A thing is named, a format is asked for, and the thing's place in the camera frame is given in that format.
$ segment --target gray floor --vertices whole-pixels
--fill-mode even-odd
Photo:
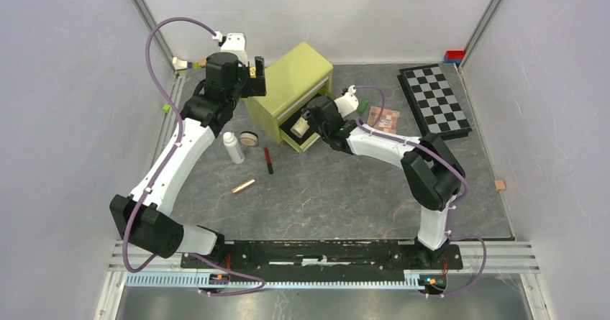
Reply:
[[[419,136],[413,114],[396,79],[398,69],[413,65],[337,65],[333,91],[351,84],[379,86],[386,91],[386,108],[400,111],[398,134]],[[462,163],[472,193],[458,204],[454,235],[510,237],[509,223],[493,185],[470,105],[457,71],[442,65],[473,127],[466,138],[447,142]],[[189,70],[182,104],[204,70]],[[379,105],[374,91],[358,93]],[[225,131],[257,132],[268,146],[275,173],[268,175],[262,146],[244,148],[243,164],[231,162],[221,140],[203,154],[176,199],[172,217],[183,224],[199,224],[227,239],[412,238],[419,228],[419,204],[413,199],[402,170],[369,157],[331,150],[319,140],[298,154],[286,143],[277,145],[248,119],[239,104]],[[256,184],[233,195],[231,189],[255,178]]]
[[[450,275],[449,286],[470,280]],[[427,300],[416,291],[268,290],[206,297],[192,288],[125,288],[117,319],[532,319],[519,275],[484,275],[476,288]]]

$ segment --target wooden block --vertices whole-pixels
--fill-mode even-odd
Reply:
[[[502,192],[506,189],[506,184],[503,180],[495,180],[493,183],[496,184],[496,192]]]

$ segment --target red marker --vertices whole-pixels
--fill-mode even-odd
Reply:
[[[269,157],[269,150],[265,147],[265,159],[267,160],[267,169],[270,174],[273,174],[273,166],[271,165],[271,157]]]

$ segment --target checkerboard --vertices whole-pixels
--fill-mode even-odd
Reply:
[[[448,140],[466,137],[473,130],[438,65],[404,68],[399,72],[399,81],[422,136],[432,132]]]

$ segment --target white bottle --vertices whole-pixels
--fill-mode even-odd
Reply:
[[[231,160],[233,163],[240,164],[244,161],[244,152],[242,151],[242,147],[240,147],[237,138],[233,132],[225,132],[222,135],[222,142],[224,143],[224,147],[227,148],[229,152],[229,156],[231,156]]]

